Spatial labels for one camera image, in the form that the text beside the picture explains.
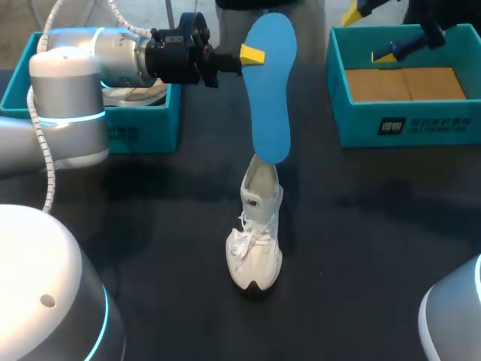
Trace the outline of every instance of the teal box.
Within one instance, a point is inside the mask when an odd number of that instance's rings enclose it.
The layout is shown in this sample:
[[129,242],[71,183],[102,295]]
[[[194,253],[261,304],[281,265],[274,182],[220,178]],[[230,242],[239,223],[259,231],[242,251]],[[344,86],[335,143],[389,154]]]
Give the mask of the teal box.
[[[372,63],[373,50],[421,33],[420,26],[331,30],[327,81],[342,147],[481,143],[481,40],[471,25],[449,29],[439,49],[420,50],[403,62]],[[355,103],[345,72],[426,67],[453,67],[467,100]]]
[[[40,32],[31,36],[0,102],[0,115],[4,117],[30,120],[26,104],[29,60],[36,52],[40,36]],[[171,84],[165,106],[106,107],[110,153],[173,153],[177,148],[181,99],[182,86]]]

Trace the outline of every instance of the logo on box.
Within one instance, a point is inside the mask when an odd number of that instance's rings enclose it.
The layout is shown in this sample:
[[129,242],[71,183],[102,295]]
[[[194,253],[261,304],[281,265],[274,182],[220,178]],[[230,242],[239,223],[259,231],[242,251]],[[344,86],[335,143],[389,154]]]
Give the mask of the logo on box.
[[406,118],[383,118],[379,125],[378,135],[400,135],[403,132]]

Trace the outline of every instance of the yellow object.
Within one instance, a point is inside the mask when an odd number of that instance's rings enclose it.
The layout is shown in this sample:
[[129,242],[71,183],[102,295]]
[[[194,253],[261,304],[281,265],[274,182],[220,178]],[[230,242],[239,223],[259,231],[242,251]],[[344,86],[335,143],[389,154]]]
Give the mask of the yellow object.
[[264,65],[265,52],[242,44],[240,62],[242,65]]
[[378,64],[380,62],[397,62],[398,60],[392,53],[382,56],[378,60],[374,60],[374,53],[371,53],[371,61],[375,64]]
[[349,10],[343,15],[342,26],[348,26],[362,19],[361,13],[358,11],[358,0],[354,0]]

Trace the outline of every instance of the black table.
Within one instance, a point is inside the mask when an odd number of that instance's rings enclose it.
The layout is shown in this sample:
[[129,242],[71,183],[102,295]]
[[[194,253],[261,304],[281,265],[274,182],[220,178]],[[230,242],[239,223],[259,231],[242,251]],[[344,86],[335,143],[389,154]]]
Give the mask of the black table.
[[[288,89],[292,151],[278,166],[284,262],[266,300],[243,298],[225,261],[253,154],[241,78],[184,88],[175,154],[111,155],[58,173],[53,216],[118,296],[127,361],[425,360],[422,297],[481,252],[481,149],[342,150],[322,9],[297,11],[287,11],[299,41]],[[241,29],[236,18],[230,26]],[[9,76],[0,73],[0,83]],[[39,208],[45,183],[42,174],[4,180],[0,203]]]

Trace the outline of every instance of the shoe insole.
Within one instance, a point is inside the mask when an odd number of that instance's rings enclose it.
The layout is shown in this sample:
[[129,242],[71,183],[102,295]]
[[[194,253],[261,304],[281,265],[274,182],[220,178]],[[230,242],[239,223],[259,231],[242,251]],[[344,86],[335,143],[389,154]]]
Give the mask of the shoe insole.
[[291,147],[286,88],[297,54],[294,28],[282,14],[266,14],[258,19],[245,45],[265,52],[264,65],[242,68],[249,94],[253,143],[264,162],[282,162]]

